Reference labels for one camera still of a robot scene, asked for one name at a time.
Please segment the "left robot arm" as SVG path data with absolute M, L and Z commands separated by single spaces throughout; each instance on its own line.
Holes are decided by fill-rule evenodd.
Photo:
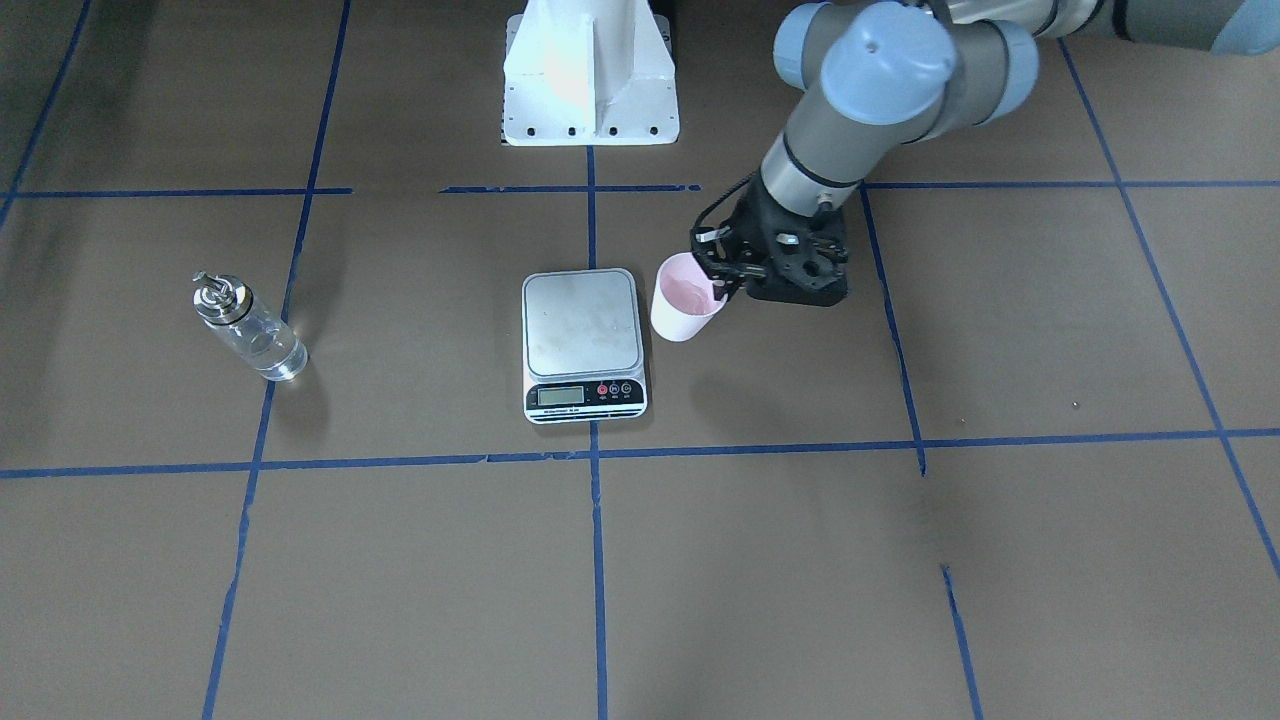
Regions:
M 893 149 L 1006 117 L 1039 76 L 1039 38 L 1094 35 L 1216 55 L 1277 46 L 1275 1 L 808 3 L 774 37 L 801 97 L 718 225 L 690 252 L 713 309 L 739 291 L 828 307 L 849 293 L 845 202 Z

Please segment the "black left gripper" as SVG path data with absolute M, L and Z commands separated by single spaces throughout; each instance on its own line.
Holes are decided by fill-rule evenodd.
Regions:
M 841 209 L 795 214 L 776 202 L 754 176 L 727 227 L 730 232 L 690 233 L 690 254 L 717 302 L 728 302 L 744 284 L 750 297 L 768 302 L 831 307 L 847 297 L 847 223 Z M 727 237 L 730 261 L 721 254 Z M 759 266 L 764 275 L 736 272 L 732 263 Z

